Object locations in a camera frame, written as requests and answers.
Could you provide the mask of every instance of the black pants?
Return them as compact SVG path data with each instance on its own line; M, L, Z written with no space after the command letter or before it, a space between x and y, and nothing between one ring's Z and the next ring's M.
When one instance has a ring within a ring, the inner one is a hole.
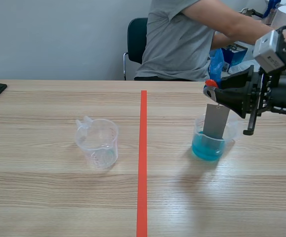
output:
M163 79L159 77L148 77L148 78L134 78L134 80L144 80L144 81L192 81L187 79Z

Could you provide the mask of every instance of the red tape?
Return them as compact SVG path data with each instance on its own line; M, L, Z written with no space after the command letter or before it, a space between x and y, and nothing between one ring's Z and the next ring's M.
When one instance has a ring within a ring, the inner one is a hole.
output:
M141 92L136 237L147 237L147 91Z

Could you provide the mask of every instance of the chair backrest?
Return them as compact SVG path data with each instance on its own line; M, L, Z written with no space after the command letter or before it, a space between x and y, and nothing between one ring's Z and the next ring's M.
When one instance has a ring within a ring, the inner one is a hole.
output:
M143 53L146 47L147 19L132 20L127 30L127 52L129 60L142 64Z

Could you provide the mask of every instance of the box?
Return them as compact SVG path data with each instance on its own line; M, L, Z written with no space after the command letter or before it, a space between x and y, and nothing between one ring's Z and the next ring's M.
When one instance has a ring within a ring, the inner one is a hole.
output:
M223 71L228 72L230 67L238 65L243 61L248 51L248 48L235 43L226 48L222 48L222 51L223 51L224 62L225 62Z

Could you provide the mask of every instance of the blue liquid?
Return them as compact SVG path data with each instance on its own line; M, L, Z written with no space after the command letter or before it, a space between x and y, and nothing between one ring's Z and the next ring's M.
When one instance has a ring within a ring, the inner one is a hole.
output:
M192 141L192 151L194 154L208 161L220 159L225 151L225 147L224 140L216 141L200 134L195 135Z

